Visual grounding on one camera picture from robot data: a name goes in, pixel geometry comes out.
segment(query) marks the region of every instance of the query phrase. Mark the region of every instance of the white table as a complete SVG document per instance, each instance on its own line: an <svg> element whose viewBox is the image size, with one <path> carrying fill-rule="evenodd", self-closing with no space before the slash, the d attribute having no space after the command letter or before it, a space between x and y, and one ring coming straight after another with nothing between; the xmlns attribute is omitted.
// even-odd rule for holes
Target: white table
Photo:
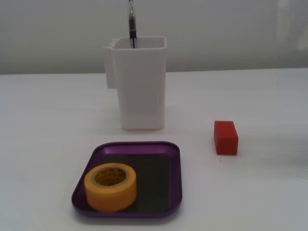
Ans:
<svg viewBox="0 0 308 231"><path fill-rule="evenodd" d="M166 126L123 131L103 74L0 76L1 231L306 231L308 69L167 74ZM237 156L218 156L233 120ZM164 219L87 218L71 195L98 145L170 141L183 200Z"/></svg>

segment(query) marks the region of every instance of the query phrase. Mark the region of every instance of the pen holder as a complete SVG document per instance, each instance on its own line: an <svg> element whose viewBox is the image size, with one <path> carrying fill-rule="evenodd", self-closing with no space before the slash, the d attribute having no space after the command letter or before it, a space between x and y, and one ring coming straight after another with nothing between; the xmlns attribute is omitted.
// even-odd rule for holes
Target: pen holder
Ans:
<svg viewBox="0 0 308 231"><path fill-rule="evenodd" d="M165 121L165 37L138 37L138 48L129 38L113 39L104 47L108 88L116 88L123 129L158 129Z"/></svg>

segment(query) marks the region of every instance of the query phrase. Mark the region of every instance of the tray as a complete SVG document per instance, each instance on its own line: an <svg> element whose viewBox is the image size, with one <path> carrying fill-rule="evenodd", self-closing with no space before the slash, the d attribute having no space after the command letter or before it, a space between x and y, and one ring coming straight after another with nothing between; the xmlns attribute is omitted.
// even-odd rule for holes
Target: tray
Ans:
<svg viewBox="0 0 308 231"><path fill-rule="evenodd" d="M83 180L94 167L112 162L136 171L137 199L121 212L102 213L88 205ZM72 195L75 210L89 217L161 218L173 213L181 200L180 150L165 141L113 142L97 147Z"/></svg>

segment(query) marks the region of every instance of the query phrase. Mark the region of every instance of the yellow tape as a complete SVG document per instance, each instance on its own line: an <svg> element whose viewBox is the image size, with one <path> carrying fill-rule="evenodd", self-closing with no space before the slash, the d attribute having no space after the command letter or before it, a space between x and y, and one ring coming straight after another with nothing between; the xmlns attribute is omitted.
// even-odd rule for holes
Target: yellow tape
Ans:
<svg viewBox="0 0 308 231"><path fill-rule="evenodd" d="M125 209L137 196L136 172L125 164L99 165L87 173L84 183L88 204L100 212Z"/></svg>

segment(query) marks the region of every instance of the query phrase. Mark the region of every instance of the red eraser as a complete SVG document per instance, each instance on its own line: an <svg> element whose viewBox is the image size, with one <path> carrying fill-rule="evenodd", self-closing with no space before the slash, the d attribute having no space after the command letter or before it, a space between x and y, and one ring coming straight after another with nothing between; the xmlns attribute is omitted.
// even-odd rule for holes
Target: red eraser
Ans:
<svg viewBox="0 0 308 231"><path fill-rule="evenodd" d="M236 155L239 137L233 121L215 121L214 140L218 155Z"/></svg>

